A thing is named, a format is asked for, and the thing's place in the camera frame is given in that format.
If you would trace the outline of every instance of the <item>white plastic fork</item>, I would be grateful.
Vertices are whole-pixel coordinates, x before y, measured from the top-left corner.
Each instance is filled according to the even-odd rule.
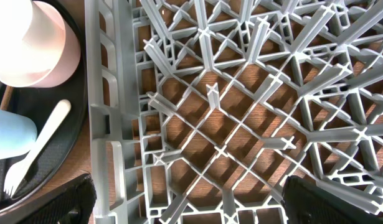
[[[46,145],[50,137],[54,134],[55,130],[57,130],[60,126],[61,122],[65,119],[70,110],[71,103],[68,100],[60,100],[44,124],[42,131],[33,145],[33,148],[28,152],[27,156],[23,160],[13,164],[10,167],[4,180],[4,192],[10,197],[14,196],[31,164]]]

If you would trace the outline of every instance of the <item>plastic grid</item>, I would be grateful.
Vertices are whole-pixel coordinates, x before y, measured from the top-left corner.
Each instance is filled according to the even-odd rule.
[[[158,219],[161,223],[182,223],[184,216],[207,213],[220,214],[222,223],[238,223],[239,211],[245,210],[252,211],[253,221],[258,223],[257,210],[266,208],[277,208],[281,222],[286,223],[287,217],[281,206],[282,185],[297,170],[312,178],[317,186],[367,212],[376,215],[383,212],[383,165],[379,167],[374,149],[375,142],[383,147],[383,123],[376,122],[383,115],[383,94],[367,90],[371,84],[383,82],[383,0],[368,1],[365,7],[352,6],[361,2],[244,0],[240,1],[239,12],[235,12],[226,0],[190,0],[181,6],[164,0],[140,0],[141,6],[132,0],[129,3],[116,0],[87,1],[88,86],[92,175],[97,190],[94,211],[96,223],[154,223]],[[206,14],[207,4],[213,6],[210,16]],[[259,6],[269,11],[253,14]],[[192,7],[195,8],[196,19],[188,13]],[[174,13],[173,22],[168,26],[162,18],[162,8]],[[223,12],[232,19],[216,22]],[[105,20],[105,32],[99,27],[99,13]],[[176,29],[181,20],[188,21],[192,27]],[[296,37],[293,36],[291,21],[303,26]],[[146,34],[139,33],[138,28],[150,25],[152,38],[144,40],[144,50],[139,49],[138,46],[143,45],[138,42],[139,35]],[[228,34],[221,32],[228,29],[231,29]],[[239,43],[234,41],[235,36],[238,36]],[[310,46],[316,36],[326,39],[328,44]],[[186,43],[180,41],[184,38],[188,39]],[[220,42],[216,52],[212,49],[212,38]],[[280,51],[261,54],[268,40],[278,44]],[[360,47],[374,42],[378,43],[375,50]],[[100,44],[107,51],[107,67],[100,63]],[[196,52],[197,44],[203,49],[201,52]],[[241,58],[217,62],[226,48],[232,49]],[[201,65],[180,68],[186,56]],[[270,61],[278,59],[283,59],[279,67],[270,65]],[[355,59],[364,65],[356,75],[353,74]],[[308,82],[304,82],[301,71],[301,64],[306,62],[318,70],[317,76]],[[268,73],[255,91],[239,81],[251,64]],[[286,69],[287,66],[291,67],[292,73]],[[233,75],[225,72],[230,67],[238,67]],[[144,94],[141,91],[141,71],[149,68],[154,69],[156,92]],[[223,78],[227,86],[219,91],[217,83],[206,85],[205,95],[196,86],[210,72]],[[191,82],[185,81],[184,77],[192,74],[197,76]],[[109,106],[103,102],[102,78],[109,83]],[[163,85],[169,79],[186,86],[177,103],[163,96]],[[282,85],[298,94],[287,111],[268,102]],[[241,118],[221,107],[221,101],[231,88],[236,88],[253,101]],[[197,95],[209,104],[208,112],[196,124],[179,112],[191,95]],[[336,101],[328,100],[335,96],[338,97]],[[369,116],[366,116],[363,97],[376,104]],[[318,127],[313,125],[311,103],[328,111]],[[262,137],[245,124],[246,118],[258,105],[281,118],[269,137]],[[344,109],[345,105],[349,105],[350,111]],[[300,108],[303,124],[293,116],[297,108]],[[220,144],[201,131],[209,116],[218,111],[235,123]],[[146,117],[157,114],[160,132],[148,133]],[[166,140],[166,126],[172,118],[180,119],[191,130],[180,148],[173,148]],[[139,140],[133,139],[132,119],[138,119]],[[347,126],[326,128],[334,119],[344,121]],[[307,138],[306,144],[299,148],[295,157],[286,153],[287,150],[298,148],[295,137],[277,135],[285,125],[293,127]],[[227,149],[229,141],[239,129],[263,143],[262,150],[249,164]],[[214,145],[215,149],[214,155],[203,168],[182,155],[197,134]],[[149,139],[152,138],[161,139],[161,149],[149,149]],[[107,158],[103,150],[106,142],[112,144],[114,153],[116,203],[111,207],[108,201]],[[350,145],[346,150],[340,150],[332,142],[350,142]],[[141,164],[135,165],[134,147],[137,144],[141,147]],[[340,158],[329,173],[323,171],[319,148],[325,148]],[[290,163],[275,184],[269,183],[253,170],[264,151],[273,151]],[[364,163],[354,158],[358,151]],[[302,165],[308,154],[314,172]],[[220,156],[231,158],[244,169],[229,188],[224,188],[207,174],[209,167]],[[179,160],[197,174],[184,192],[179,192],[171,183],[171,166]],[[168,204],[153,203],[151,168],[157,166],[164,167]],[[137,189],[138,170],[143,173],[143,190]],[[242,203],[234,196],[237,185],[247,175],[254,176],[270,188],[264,200]],[[199,181],[206,181],[221,191],[222,200],[218,205],[197,207],[187,199]],[[359,185],[367,187],[363,190],[354,188]],[[144,218],[138,214],[141,197],[147,202]]]

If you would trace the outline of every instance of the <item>wooden stick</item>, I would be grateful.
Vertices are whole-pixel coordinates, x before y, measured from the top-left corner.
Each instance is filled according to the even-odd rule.
[[[14,90],[14,87],[6,86],[6,90],[4,91],[2,102],[0,103],[0,110],[7,110],[7,107],[9,107],[13,90]]]

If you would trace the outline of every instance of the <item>black plate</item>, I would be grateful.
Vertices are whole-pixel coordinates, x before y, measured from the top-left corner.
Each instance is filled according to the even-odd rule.
[[[82,56],[74,75],[65,83],[53,88],[15,88],[9,111],[27,116],[36,124],[38,132],[47,121],[54,106],[62,99],[71,102],[72,108],[37,160],[32,164],[15,198],[3,192],[5,173],[25,156],[0,160],[0,213],[15,207],[35,194],[57,172],[71,148],[75,145],[87,111],[87,76],[85,38],[65,8],[56,0],[43,0],[54,6],[67,21],[80,41]]]

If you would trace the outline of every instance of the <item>blue cup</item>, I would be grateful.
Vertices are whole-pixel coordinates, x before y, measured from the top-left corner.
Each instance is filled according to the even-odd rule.
[[[0,110],[0,159],[27,153],[36,137],[36,125],[31,119]]]

